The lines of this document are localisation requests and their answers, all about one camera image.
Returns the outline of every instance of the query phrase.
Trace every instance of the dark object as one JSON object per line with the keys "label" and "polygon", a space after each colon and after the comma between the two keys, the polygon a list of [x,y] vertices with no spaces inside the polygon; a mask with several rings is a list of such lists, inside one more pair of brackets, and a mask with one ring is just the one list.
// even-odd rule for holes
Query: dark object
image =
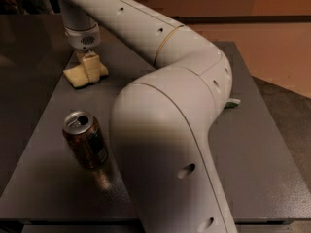
{"label": "dark object", "polygon": [[95,168],[106,160],[108,154],[98,121],[90,113],[71,113],[64,120],[62,133],[83,167]]}

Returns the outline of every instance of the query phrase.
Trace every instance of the black can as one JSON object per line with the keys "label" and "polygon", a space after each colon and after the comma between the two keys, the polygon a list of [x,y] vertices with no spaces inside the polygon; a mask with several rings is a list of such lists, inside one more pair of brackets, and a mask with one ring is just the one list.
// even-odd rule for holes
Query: black can
{"label": "black can", "polygon": [[71,113],[64,120],[62,133],[83,167],[95,168],[106,160],[108,152],[95,116],[83,111]]}

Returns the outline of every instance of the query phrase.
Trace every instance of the sponge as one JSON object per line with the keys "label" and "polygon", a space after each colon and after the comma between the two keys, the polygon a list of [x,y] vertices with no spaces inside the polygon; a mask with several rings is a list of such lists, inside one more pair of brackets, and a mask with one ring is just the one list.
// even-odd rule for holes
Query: sponge
{"label": "sponge", "polygon": [[83,88],[90,83],[98,83],[100,77],[108,76],[108,69],[100,62],[99,56],[90,51],[76,52],[80,65],[64,70],[64,76],[74,88]]}

